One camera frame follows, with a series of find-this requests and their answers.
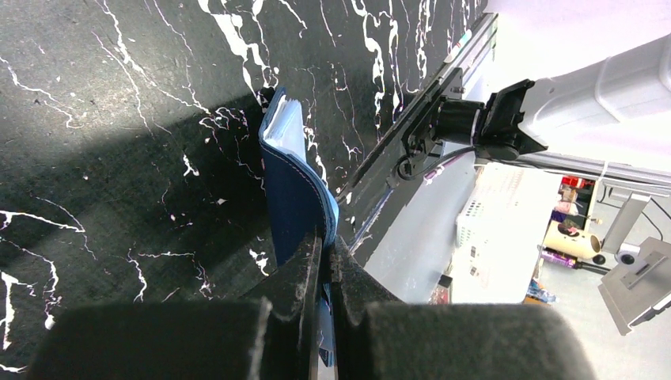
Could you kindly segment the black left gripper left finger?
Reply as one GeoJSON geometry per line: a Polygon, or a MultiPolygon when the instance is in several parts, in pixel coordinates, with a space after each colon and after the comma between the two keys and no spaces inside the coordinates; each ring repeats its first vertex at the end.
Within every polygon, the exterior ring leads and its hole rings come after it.
{"type": "Polygon", "coordinates": [[[322,240],[240,298],[111,304],[65,313],[29,379],[309,379],[317,372],[322,240]]]}

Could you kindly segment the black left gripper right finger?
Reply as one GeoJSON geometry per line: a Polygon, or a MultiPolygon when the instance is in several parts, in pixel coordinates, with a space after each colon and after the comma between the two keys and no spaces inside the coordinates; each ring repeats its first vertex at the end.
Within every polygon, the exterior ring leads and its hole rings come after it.
{"type": "Polygon", "coordinates": [[[591,379],[548,306],[401,302],[342,242],[328,251],[339,379],[591,379]]]}

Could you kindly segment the blue leather card holder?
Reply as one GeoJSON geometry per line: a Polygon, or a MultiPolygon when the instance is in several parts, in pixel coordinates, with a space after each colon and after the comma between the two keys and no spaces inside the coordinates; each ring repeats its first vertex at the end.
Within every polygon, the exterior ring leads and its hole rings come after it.
{"type": "Polygon", "coordinates": [[[317,374],[335,351],[330,294],[330,253],[339,207],[307,162],[301,102],[278,88],[258,132],[277,268],[251,295],[265,298],[281,325],[272,353],[294,378],[317,374]]]}

